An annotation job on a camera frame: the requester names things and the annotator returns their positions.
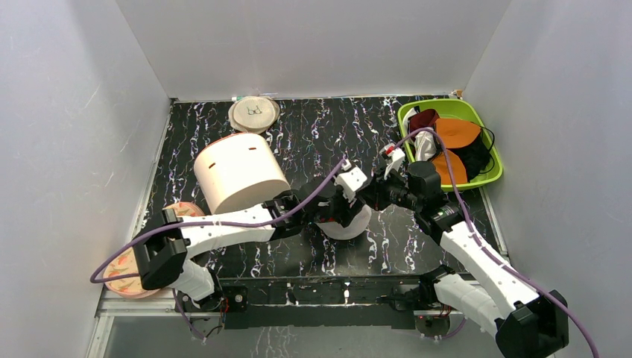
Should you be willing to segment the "white mesh laundry bag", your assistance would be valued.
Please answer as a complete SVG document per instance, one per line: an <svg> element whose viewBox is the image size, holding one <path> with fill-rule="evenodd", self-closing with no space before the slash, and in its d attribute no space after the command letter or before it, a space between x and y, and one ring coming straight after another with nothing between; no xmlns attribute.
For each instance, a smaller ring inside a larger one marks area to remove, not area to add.
<svg viewBox="0 0 632 358"><path fill-rule="evenodd" d="M370 223L372 210L364 205L351 223L343 227L337 222L316 223L315 225L330 239L347 241L363 234Z"/></svg>

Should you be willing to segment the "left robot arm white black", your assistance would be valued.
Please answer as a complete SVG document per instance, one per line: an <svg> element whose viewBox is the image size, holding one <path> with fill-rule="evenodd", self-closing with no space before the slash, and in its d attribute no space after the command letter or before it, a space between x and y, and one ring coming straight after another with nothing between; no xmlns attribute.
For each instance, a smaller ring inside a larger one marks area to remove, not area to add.
<svg viewBox="0 0 632 358"><path fill-rule="evenodd" d="M370 220L370 208L358 194L365 185L364 179L339 175L315 185L312 193L303 186L231 213L185 219L166 210L164 225L138 236L133 246L141 286L174 289L202 309L214 310L223 290L217 275L194 257L247 242L286 239L311 224L332 224L340 228L339 239L352 239Z"/></svg>

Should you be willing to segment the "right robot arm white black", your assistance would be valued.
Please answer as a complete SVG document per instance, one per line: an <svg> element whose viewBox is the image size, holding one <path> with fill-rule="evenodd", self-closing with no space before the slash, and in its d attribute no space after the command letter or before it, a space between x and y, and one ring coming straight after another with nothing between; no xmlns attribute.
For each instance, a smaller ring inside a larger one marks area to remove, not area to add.
<svg viewBox="0 0 632 358"><path fill-rule="evenodd" d="M495 340L504 357L548 357L569 344L566 300L546 294L509 273L511 265L482 239L466 211L440 188L434 165L414 162L402 177L387 166L357 192L374 210L397 205L411 210L418 228L455 257L478 281L474 286L447 266L420 277L420 300L461 311Z"/></svg>

